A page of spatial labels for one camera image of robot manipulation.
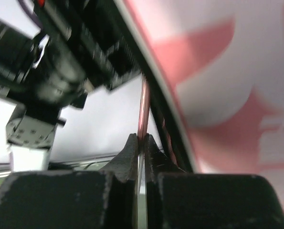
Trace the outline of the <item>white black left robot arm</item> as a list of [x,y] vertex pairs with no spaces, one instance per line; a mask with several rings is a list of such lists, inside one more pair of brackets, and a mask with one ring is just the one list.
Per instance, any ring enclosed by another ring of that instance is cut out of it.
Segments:
[[140,75],[106,0],[36,0],[33,38],[0,21],[0,96],[16,103],[83,108],[89,83],[114,90]]

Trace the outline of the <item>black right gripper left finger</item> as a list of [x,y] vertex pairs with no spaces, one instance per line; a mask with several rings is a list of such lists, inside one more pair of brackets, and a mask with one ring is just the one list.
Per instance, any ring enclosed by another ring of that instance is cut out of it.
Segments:
[[9,175],[0,187],[0,229],[137,227],[137,136],[98,171]]

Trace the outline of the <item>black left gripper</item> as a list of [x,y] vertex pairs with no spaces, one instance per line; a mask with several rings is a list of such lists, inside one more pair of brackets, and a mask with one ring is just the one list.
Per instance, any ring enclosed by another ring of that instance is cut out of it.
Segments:
[[34,12],[48,35],[37,67],[36,97],[55,107],[83,108],[99,87],[114,90],[140,75],[106,0],[36,0]]

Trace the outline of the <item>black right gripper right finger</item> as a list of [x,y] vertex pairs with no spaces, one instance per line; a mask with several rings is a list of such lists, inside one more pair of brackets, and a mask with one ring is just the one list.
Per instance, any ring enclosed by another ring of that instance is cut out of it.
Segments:
[[185,172],[151,135],[144,149],[148,228],[284,229],[284,211],[264,177]]

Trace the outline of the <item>pink racket bag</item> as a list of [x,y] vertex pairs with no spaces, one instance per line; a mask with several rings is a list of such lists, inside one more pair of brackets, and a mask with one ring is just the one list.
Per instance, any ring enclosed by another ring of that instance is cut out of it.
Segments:
[[117,0],[198,172],[284,175],[284,0]]

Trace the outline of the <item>pink badminton racket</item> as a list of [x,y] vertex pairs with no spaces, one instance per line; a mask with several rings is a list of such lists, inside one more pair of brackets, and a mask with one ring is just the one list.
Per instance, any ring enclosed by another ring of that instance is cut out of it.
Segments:
[[149,116],[149,88],[146,78],[142,77],[142,88],[140,97],[140,107],[139,107],[139,120],[138,120],[138,173],[137,173],[137,198],[139,198],[142,172],[144,164],[144,138],[147,134],[148,127],[148,116]]

